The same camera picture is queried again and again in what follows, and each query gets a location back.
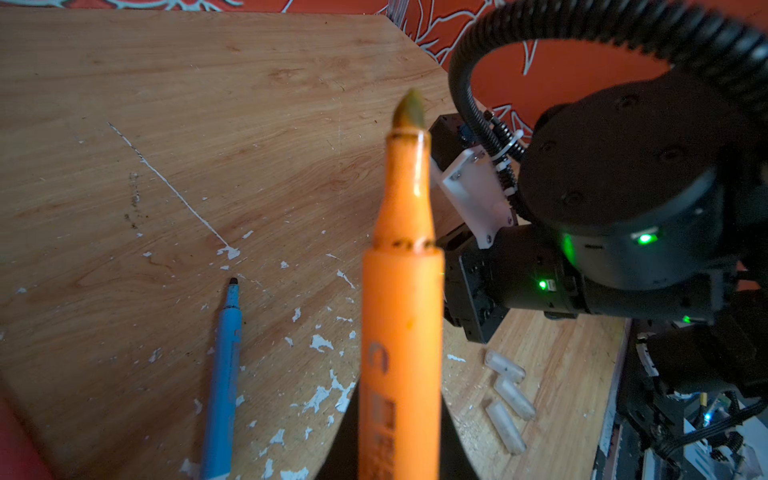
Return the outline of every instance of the clear plastic tube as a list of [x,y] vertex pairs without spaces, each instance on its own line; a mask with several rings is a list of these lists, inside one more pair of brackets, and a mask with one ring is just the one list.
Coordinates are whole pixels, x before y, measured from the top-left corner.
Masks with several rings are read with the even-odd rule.
[[498,436],[502,437],[507,450],[513,455],[520,455],[525,452],[525,442],[523,442],[518,428],[513,423],[512,417],[509,416],[507,409],[504,408],[504,404],[496,400],[485,411],[491,417],[491,422],[496,427]]
[[494,372],[507,377],[514,383],[520,383],[525,378],[525,369],[512,362],[499,352],[488,349],[485,352],[485,366],[493,369]]
[[499,375],[493,388],[512,407],[515,413],[523,420],[532,420],[536,416],[536,409],[518,390],[514,383],[506,377]]

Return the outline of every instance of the white plastic bracket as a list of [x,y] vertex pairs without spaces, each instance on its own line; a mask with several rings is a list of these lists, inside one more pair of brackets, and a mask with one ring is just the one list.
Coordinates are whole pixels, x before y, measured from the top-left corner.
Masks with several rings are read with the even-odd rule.
[[430,175],[475,235],[478,247],[493,245],[496,233],[512,225],[512,212],[496,172],[481,145],[460,153],[445,171],[430,159]]

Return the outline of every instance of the orange marker barrel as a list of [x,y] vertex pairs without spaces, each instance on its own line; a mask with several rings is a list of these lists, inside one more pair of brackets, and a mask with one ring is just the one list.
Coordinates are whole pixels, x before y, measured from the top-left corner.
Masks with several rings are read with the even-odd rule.
[[429,204],[418,93],[386,140],[384,201],[362,258],[359,478],[438,478],[445,259]]

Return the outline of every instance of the corrugated black tube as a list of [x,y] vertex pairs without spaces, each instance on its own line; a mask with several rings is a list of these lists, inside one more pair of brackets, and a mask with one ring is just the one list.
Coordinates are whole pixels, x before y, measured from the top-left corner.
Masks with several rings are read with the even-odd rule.
[[459,41],[449,69],[453,103],[491,156],[504,145],[475,105],[472,70],[496,48],[542,38],[640,48],[695,74],[768,123],[768,41],[754,27],[683,2],[518,0],[478,20]]

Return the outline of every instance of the wooden tabletop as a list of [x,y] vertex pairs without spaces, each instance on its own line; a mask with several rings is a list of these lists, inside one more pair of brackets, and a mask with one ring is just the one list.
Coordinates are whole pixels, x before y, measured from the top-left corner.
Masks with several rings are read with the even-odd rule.
[[[3,8],[0,40],[0,387],[52,471],[185,478],[236,276],[233,477],[311,478],[358,376],[392,109],[416,87],[430,118],[454,111],[445,72],[368,15]],[[460,222],[433,207],[438,235]],[[622,329],[508,316],[491,346],[538,409],[512,458],[484,347],[445,324],[465,362],[444,359],[443,394],[482,478],[589,478]]]

